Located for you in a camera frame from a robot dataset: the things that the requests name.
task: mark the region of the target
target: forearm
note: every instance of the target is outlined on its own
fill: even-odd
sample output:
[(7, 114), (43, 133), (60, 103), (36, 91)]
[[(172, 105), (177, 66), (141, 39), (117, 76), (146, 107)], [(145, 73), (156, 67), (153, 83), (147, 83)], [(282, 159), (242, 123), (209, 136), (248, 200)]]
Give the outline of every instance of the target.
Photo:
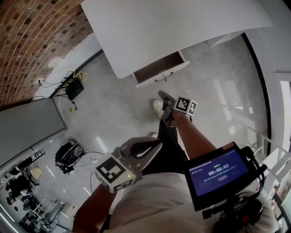
[(216, 147), (192, 124), (186, 115), (177, 120), (176, 127), (190, 159), (216, 149)]
[(116, 193), (110, 193), (103, 185), (99, 185), (77, 211), (73, 232), (99, 232), (115, 196)]

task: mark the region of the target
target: small display screen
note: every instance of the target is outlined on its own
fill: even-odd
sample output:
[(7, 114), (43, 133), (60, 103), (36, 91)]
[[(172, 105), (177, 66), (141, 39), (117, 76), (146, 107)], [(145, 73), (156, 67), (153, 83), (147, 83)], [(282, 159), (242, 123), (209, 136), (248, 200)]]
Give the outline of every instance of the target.
[(235, 149), (189, 169), (197, 196), (212, 192), (247, 172), (246, 164)]

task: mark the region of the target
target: white sneaker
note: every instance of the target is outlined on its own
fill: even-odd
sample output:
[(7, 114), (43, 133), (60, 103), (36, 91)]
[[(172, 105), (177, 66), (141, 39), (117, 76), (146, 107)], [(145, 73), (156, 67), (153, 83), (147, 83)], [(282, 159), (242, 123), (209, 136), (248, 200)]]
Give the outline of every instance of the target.
[(163, 111), (163, 102), (160, 100), (154, 100), (153, 101), (153, 107), (155, 112), (158, 114), (159, 118), (162, 118), (162, 115), (164, 113)]
[(151, 133), (151, 137), (158, 138), (158, 134), (157, 133)]

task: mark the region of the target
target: desk drawer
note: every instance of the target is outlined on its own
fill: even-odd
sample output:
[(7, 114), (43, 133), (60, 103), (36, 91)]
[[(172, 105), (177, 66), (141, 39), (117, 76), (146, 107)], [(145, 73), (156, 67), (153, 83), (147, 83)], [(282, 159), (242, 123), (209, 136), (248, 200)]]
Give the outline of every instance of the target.
[(189, 63), (185, 61), (182, 53), (177, 51), (141, 68), (132, 75), (136, 80), (136, 87), (143, 87), (169, 77)]

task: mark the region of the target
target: black pants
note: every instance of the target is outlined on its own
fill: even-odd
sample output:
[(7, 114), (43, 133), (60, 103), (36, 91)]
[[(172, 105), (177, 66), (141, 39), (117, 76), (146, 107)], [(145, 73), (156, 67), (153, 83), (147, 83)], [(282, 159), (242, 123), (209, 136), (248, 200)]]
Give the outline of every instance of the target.
[(187, 155), (178, 143), (177, 129), (167, 127), (161, 120), (158, 138), (162, 140), (163, 146), (153, 161), (143, 171), (143, 175), (175, 172), (183, 174), (182, 164), (188, 160)]

